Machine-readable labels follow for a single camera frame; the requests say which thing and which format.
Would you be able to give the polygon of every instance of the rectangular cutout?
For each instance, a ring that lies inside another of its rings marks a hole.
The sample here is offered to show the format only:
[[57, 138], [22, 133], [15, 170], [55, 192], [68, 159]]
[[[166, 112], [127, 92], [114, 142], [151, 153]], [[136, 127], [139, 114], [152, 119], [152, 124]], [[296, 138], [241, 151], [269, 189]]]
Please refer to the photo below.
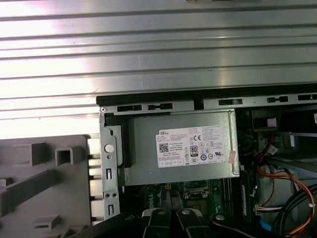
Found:
[[173, 109], [173, 103], [161, 103], [160, 105], [148, 105], [148, 110], [155, 110], [155, 109], [161, 109], [161, 110], [171, 110]]
[[112, 179], [112, 171], [111, 171], [111, 169], [106, 169], [106, 177], [107, 177], [107, 179]]
[[61, 150], [57, 152], [57, 156], [60, 164], [70, 163], [70, 151]]
[[288, 102], [288, 96], [280, 96], [279, 98], [267, 98], [267, 102], [268, 103], [275, 103], [276, 101], [280, 102], [280, 103], [287, 103]]
[[108, 205], [108, 215], [111, 216], [114, 214], [113, 205]]
[[298, 101], [316, 100], [317, 94], [298, 95], [297, 98], [298, 98]]
[[142, 111], [142, 105], [118, 106], [118, 112]]
[[161, 110], [168, 110], [168, 109], [173, 109], [173, 103], [161, 103], [159, 105], [159, 108]]
[[219, 100], [219, 106], [227, 106], [227, 105], [241, 105], [242, 99], [224, 99]]
[[253, 119], [253, 128], [272, 128], [276, 127], [276, 118], [254, 118]]
[[50, 228], [49, 225], [41, 225], [41, 226], [35, 226], [34, 229], [48, 229]]

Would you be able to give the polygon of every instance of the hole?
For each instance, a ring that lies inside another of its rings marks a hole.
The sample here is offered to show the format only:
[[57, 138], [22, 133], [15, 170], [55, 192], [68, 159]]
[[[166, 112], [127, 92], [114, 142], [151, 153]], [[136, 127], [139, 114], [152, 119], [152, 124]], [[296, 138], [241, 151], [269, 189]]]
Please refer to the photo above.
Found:
[[106, 178], [107, 179], [112, 179], [112, 171], [111, 171], [111, 169], [106, 169]]
[[253, 128], [274, 128], [276, 127], [276, 118], [254, 118], [253, 119]]
[[226, 105], [241, 105], [242, 99], [225, 99], [219, 100], [219, 106], [226, 106]]
[[204, 109], [204, 100], [203, 99], [194, 99], [194, 110], [203, 110]]
[[108, 214], [109, 216], [114, 214], [113, 205], [108, 205]]
[[286, 103], [288, 102], [288, 97], [287, 96], [281, 96], [279, 98], [267, 98], [268, 103], [275, 103], [276, 101], [279, 101], [281, 103]]
[[45, 229], [49, 228], [49, 225], [40, 225], [40, 226], [35, 226], [34, 229]]
[[161, 110], [173, 109], [173, 103], [161, 103], [159, 108]]
[[316, 100], [317, 94], [298, 95], [298, 101]]
[[129, 105], [117, 107], [118, 112], [141, 111], [142, 105]]
[[57, 152], [57, 160], [60, 165], [70, 163], [70, 150], [60, 150]]

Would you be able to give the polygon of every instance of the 80 plus certification logo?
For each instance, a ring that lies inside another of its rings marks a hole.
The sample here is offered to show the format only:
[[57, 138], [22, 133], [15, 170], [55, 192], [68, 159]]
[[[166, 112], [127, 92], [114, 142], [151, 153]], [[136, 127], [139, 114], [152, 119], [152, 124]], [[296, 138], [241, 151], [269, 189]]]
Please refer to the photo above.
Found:
[[189, 147], [189, 150], [190, 150], [191, 157], [198, 156], [198, 146], [191, 146], [191, 147]]

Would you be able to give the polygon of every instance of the slot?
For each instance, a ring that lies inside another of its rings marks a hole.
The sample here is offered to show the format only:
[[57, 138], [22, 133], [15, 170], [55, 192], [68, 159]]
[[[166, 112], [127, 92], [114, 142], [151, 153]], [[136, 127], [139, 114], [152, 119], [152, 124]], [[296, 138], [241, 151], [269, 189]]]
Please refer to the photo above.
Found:
[[118, 106], [118, 112], [142, 111], [142, 105]]
[[194, 110], [203, 110], [204, 109], [204, 100], [203, 99], [194, 99]]
[[48, 229], [49, 225], [35, 226], [34, 229]]
[[114, 214], [113, 205], [108, 205], [108, 215], [111, 216]]
[[227, 106], [227, 105], [240, 105], [242, 104], [242, 99], [225, 99], [219, 100], [219, 106]]
[[316, 100], [317, 94], [298, 95], [297, 98], [298, 98], [298, 101]]
[[106, 169], [106, 178], [107, 179], [112, 179], [112, 171], [111, 171], [111, 169]]
[[173, 103], [161, 103], [159, 108], [161, 110], [173, 109]]
[[161, 103], [159, 106], [148, 105], [148, 110], [155, 110], [155, 109], [171, 110], [173, 109], [173, 103]]
[[281, 103], [287, 103], [288, 96], [281, 96], [279, 98], [267, 98], [268, 103], [275, 103], [276, 101], [281, 102]]

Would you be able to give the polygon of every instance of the red wire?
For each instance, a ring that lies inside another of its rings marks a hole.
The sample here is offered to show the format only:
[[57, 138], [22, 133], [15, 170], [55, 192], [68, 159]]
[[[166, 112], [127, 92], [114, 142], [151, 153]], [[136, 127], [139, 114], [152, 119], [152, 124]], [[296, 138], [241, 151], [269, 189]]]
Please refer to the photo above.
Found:
[[261, 206], [265, 206], [273, 197], [273, 194], [274, 194], [274, 187], [275, 187], [275, 182], [274, 182], [274, 179], [272, 178], [272, 192], [271, 192], [271, 195], [270, 197], [265, 201], [265, 203], [263, 203]]

